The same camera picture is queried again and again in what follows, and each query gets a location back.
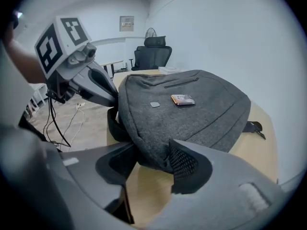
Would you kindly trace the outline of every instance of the white wall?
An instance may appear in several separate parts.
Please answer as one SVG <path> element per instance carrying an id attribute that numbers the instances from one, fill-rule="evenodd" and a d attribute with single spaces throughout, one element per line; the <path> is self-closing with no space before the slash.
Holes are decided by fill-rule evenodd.
<path id="1" fill-rule="evenodd" d="M 130 66 L 129 58 L 134 59 L 135 44 L 143 45 L 148 4 L 142 0 L 86 0 L 51 14 L 47 10 L 46 14 L 41 11 L 36 24 L 30 24 L 17 37 L 29 51 L 34 53 L 38 37 L 55 15 L 78 16 L 97 47 L 95 59 L 98 64 L 124 60 L 124 64 L 127 62 Z M 119 17 L 122 15 L 134 16 L 134 32 L 119 31 Z"/>
<path id="2" fill-rule="evenodd" d="M 305 168 L 306 38 L 283 0 L 150 0 L 149 27 L 173 48 L 168 66 L 212 72 L 271 116 L 280 184 Z"/>

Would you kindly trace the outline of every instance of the desk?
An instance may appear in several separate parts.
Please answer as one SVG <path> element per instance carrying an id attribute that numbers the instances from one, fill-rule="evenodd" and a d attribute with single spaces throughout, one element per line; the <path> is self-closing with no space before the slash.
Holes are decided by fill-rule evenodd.
<path id="1" fill-rule="evenodd" d="M 112 77 L 114 77 L 114 64 L 116 63 L 120 63 L 120 62 L 123 62 L 123 60 L 121 61 L 115 61 L 115 62 L 110 62 L 110 63 L 106 63 L 106 64 L 102 64 L 101 66 L 104 67 L 105 71 L 107 72 L 107 65 L 111 65 L 111 70 L 112 70 Z"/>
<path id="2" fill-rule="evenodd" d="M 161 74 L 159 70 L 141 70 L 122 72 L 114 75 L 113 82 L 118 89 L 122 80 L 130 74 Z M 271 118 L 254 102 L 248 119 L 259 121 L 263 126 L 266 140 L 251 133 L 242 133 L 229 153 L 236 155 L 260 172 L 277 181 L 277 146 Z M 117 143 L 107 131 L 108 145 Z M 134 167 L 127 180 L 127 192 L 136 226 L 144 227 L 150 222 L 170 200 L 173 175 L 140 166 Z"/>

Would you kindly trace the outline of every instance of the white cable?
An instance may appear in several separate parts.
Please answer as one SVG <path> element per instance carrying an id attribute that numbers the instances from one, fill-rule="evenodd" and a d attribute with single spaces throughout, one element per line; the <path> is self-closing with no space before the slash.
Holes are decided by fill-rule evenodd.
<path id="1" fill-rule="evenodd" d="M 77 107 L 77 110 L 76 110 L 75 114 L 73 115 L 73 117 L 72 117 L 72 119 L 71 119 L 71 121 L 70 121 L 68 127 L 67 127 L 66 130 L 64 131 L 63 136 L 65 136 L 66 131 L 67 131 L 68 128 L 71 126 L 72 120 L 75 118 L 75 116 L 76 116 L 76 114 L 77 114 L 79 108 L 80 108 L 80 107 Z M 61 140 L 61 142 L 60 142 L 60 145 L 59 145 L 59 150 L 60 150 L 60 151 L 61 151 L 61 149 L 62 149 L 62 144 L 61 144 L 62 141 L 63 141 L 63 138 L 62 138 L 62 140 Z"/>
<path id="2" fill-rule="evenodd" d="M 83 124 L 83 122 L 84 122 L 84 111 L 82 111 L 82 110 L 80 110 L 79 108 L 78 108 L 78 110 L 77 111 L 80 111 L 80 112 L 82 112 L 83 113 L 83 119 L 82 119 L 82 123 L 80 124 L 80 127 L 79 127 L 79 130 L 78 130 L 78 132 L 75 134 L 75 136 L 71 139 L 71 145 L 72 145 L 72 142 L 73 142 L 73 139 L 75 139 L 75 137 L 77 136 L 77 134 L 79 133 L 79 131 L 81 130 L 81 126 L 82 126 L 82 124 Z"/>

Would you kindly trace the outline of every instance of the backpack strap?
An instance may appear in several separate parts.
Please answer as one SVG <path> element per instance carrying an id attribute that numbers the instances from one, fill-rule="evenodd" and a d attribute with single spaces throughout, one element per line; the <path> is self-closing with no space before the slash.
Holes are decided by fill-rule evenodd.
<path id="1" fill-rule="evenodd" d="M 107 123 L 109 126 L 109 130 L 111 135 L 115 140 L 123 142 L 130 141 L 131 138 L 126 131 L 125 127 L 118 121 L 116 121 L 116 115 L 118 112 L 118 106 L 114 106 L 107 111 Z"/>
<path id="2" fill-rule="evenodd" d="M 266 140 L 264 134 L 262 133 L 261 123 L 256 121 L 247 121 L 242 133 L 255 133 L 255 132 Z"/>

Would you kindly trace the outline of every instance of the black office chair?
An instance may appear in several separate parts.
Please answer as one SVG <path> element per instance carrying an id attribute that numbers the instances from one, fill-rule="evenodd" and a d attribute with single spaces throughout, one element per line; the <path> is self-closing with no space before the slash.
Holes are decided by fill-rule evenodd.
<path id="1" fill-rule="evenodd" d="M 172 54 L 172 48 L 165 46 L 165 36 L 148 37 L 145 39 L 144 45 L 138 47 L 140 49 L 139 52 L 136 52 L 137 50 L 134 52 L 136 60 L 135 67 L 132 70 L 149 70 L 165 67 Z"/>
<path id="2" fill-rule="evenodd" d="M 164 47 L 147 47 L 142 50 L 140 56 L 140 70 L 158 69 L 165 67 L 169 57 L 171 56 L 172 48 Z"/>
<path id="3" fill-rule="evenodd" d="M 145 46 L 138 46 L 134 51 L 135 63 L 134 67 L 131 68 L 131 70 L 133 71 L 138 71 L 140 69 L 140 56 L 141 56 L 141 50 L 143 48 L 145 48 Z"/>

